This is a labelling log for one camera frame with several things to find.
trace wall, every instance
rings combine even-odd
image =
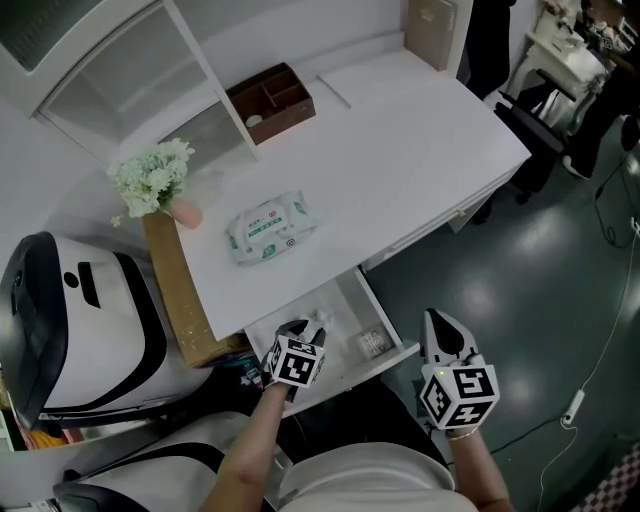
[[[139,222],[109,224],[122,203],[101,164],[1,97],[0,156],[0,272],[20,239],[42,229],[141,252]]]

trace wooden organizer tray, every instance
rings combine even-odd
[[[227,95],[243,123],[262,116],[260,123],[247,127],[256,144],[316,115],[311,95],[285,63],[235,85]]]

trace white cable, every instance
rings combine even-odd
[[[609,348],[609,344],[613,339],[613,335],[616,331],[616,327],[618,326],[618,320],[620,320],[620,314],[622,313],[622,306],[624,306],[624,299],[627,295],[629,282],[631,281],[631,270],[633,269],[633,253],[636,248],[636,239],[638,238],[638,236],[639,235],[636,235],[633,237],[633,243],[631,244],[631,256],[629,257],[629,268],[627,270],[627,279],[624,283],[624,288],[622,289],[622,297],[620,297],[620,306],[618,307],[618,313],[616,314],[616,319],[613,322],[613,327],[611,328],[611,332],[609,333],[609,338],[607,339],[607,342],[604,344],[604,347],[602,349],[602,352],[600,353],[600,357],[598,358],[598,361],[596,362],[595,366],[591,370],[589,377],[587,377],[587,380],[584,381],[584,384],[582,384],[582,387],[580,388],[582,391],[584,391],[584,388],[587,387],[587,384],[589,384],[589,381],[593,378],[593,376],[598,371],[598,368],[600,367],[600,363],[604,359],[607,349]],[[565,430],[573,430],[574,431],[573,439],[564,450],[562,450],[558,455],[556,455],[553,459],[551,459],[551,461],[542,470],[542,473],[540,473],[540,498],[538,499],[538,508],[536,509],[537,512],[540,512],[540,507],[542,506],[542,497],[544,496],[544,474],[547,472],[547,469],[549,469],[555,461],[557,461],[564,453],[566,453],[569,450],[569,448],[573,446],[573,443],[575,443],[576,439],[578,438],[578,427],[566,427],[562,423],[562,419],[560,419],[560,426]]]
[[[582,391],[584,391],[584,388],[587,387],[587,384],[589,384],[589,381],[593,378],[593,376],[598,371],[598,367],[600,366],[600,363],[604,359],[604,355],[607,352],[607,349],[609,348],[609,343],[611,343],[611,340],[613,339],[613,334],[615,333],[616,327],[618,326],[618,320],[620,320],[620,313],[622,312],[622,306],[624,305],[624,299],[625,299],[625,296],[627,295],[627,288],[629,288],[629,281],[631,280],[631,269],[633,268],[633,252],[634,252],[635,247],[636,247],[636,240],[637,239],[638,239],[637,236],[633,237],[633,243],[631,244],[631,257],[629,258],[629,270],[627,271],[627,280],[624,283],[624,288],[622,290],[622,297],[620,297],[620,306],[618,307],[618,313],[616,314],[616,319],[613,322],[613,327],[611,328],[611,333],[609,334],[609,339],[607,340],[607,342],[604,345],[604,348],[602,349],[602,353],[600,354],[600,358],[598,359],[598,362],[593,367],[593,370],[591,370],[591,373],[589,374],[589,377],[587,377],[587,380],[585,380],[584,384],[582,384],[582,387],[580,388]]]
[[[542,506],[542,496],[544,495],[544,483],[543,483],[544,474],[547,472],[547,469],[549,469],[555,461],[557,461],[567,450],[569,450],[569,448],[573,446],[573,443],[575,443],[576,439],[578,438],[578,427],[565,427],[562,424],[562,420],[560,420],[560,426],[565,430],[574,430],[575,433],[573,434],[573,439],[567,445],[567,447],[564,450],[562,450],[558,455],[556,455],[553,459],[551,459],[549,464],[547,464],[542,470],[542,473],[540,473],[540,498],[538,498],[538,508],[536,509],[537,512],[540,512],[540,507]]]

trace wipes label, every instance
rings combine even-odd
[[[238,215],[227,228],[233,257],[253,265],[301,243],[318,226],[308,211],[302,192],[287,192]]]

